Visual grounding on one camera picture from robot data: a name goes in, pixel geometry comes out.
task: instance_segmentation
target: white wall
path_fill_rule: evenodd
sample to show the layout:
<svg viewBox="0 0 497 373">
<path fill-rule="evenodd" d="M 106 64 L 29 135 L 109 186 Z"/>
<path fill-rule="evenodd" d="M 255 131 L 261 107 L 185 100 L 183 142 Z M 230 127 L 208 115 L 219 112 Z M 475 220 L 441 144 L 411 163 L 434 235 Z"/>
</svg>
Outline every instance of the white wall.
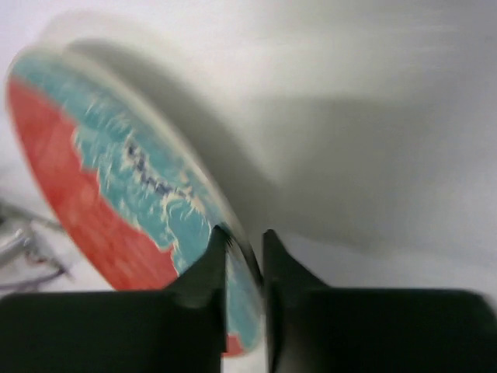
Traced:
<svg viewBox="0 0 497 373">
<path fill-rule="evenodd" d="M 295 248 L 299 236 L 323 242 L 312 243 L 303 260 L 325 276 L 339 272 L 337 258 L 359 255 L 360 264 L 344 262 L 359 282 L 423 285 L 427 271 L 442 271 L 428 285 L 468 284 L 497 295 L 497 3 L 0 6 L 3 71 L 52 17 L 83 8 L 145 21 L 189 54 L 242 105 L 243 126 L 183 130 L 254 236 L 271 224 L 289 232 Z M 1 126 L 0 195 L 43 210 L 19 171 L 5 118 Z M 201 141 L 197 133 L 210 137 Z M 334 242 L 355 249 L 337 251 Z M 386 264 L 376 267 L 376 260 Z"/>
</svg>

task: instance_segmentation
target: dish rack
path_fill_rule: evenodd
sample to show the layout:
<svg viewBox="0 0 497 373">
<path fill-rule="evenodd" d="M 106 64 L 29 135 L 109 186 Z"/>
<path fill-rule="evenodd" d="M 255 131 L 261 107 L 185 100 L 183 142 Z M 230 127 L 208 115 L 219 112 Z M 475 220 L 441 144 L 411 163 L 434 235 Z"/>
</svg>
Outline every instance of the dish rack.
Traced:
<svg viewBox="0 0 497 373">
<path fill-rule="evenodd" d="M 262 241 L 268 372 L 497 371 L 497 318 L 482 296 L 333 288 L 274 231 Z M 0 371 L 221 372 L 230 242 L 215 227 L 204 255 L 159 291 L 4 297 Z"/>
</svg>

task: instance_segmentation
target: round plate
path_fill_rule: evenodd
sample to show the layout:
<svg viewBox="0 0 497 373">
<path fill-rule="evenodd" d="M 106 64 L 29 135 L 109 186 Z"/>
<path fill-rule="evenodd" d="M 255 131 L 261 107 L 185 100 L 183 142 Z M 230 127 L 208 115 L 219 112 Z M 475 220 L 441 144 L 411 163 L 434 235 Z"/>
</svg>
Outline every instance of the round plate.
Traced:
<svg viewBox="0 0 497 373">
<path fill-rule="evenodd" d="M 12 121 L 61 224 L 117 290 L 163 288 L 223 225 L 240 224 L 193 151 L 136 93 L 69 51 L 22 52 L 7 82 Z M 260 337 L 260 299 L 243 256 L 228 253 L 228 354 Z"/>
</svg>

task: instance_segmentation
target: blue pattern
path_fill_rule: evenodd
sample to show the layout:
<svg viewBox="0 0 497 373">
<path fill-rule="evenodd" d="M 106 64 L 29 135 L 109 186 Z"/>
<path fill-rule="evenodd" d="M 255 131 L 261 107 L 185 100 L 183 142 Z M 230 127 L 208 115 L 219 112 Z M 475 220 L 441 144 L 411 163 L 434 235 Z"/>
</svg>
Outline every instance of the blue pattern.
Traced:
<svg viewBox="0 0 497 373">
<path fill-rule="evenodd" d="M 167 140 L 157 136 L 113 90 L 60 58 L 31 52 L 12 73 L 35 86 L 78 123 L 75 148 L 87 169 L 99 176 L 101 195 L 130 225 L 159 249 L 174 247 L 179 274 L 203 254 L 210 231 L 224 224 L 207 188 Z M 228 332 L 252 349 L 259 338 L 257 292 L 243 263 L 228 255 Z"/>
</svg>

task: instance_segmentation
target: plate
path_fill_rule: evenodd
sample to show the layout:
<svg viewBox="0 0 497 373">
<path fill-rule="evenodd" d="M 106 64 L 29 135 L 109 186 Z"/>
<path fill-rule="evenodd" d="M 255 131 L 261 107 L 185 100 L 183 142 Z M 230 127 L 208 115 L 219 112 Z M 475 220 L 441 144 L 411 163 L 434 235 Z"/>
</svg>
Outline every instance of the plate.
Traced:
<svg viewBox="0 0 497 373">
<path fill-rule="evenodd" d="M 247 250 L 238 220 L 193 150 L 93 61 L 27 49 L 12 63 L 7 104 L 49 205 L 116 290 L 167 286 L 201 257 L 215 225 Z M 227 274 L 228 355 L 236 356 L 259 342 L 261 303 L 235 249 Z"/>
</svg>

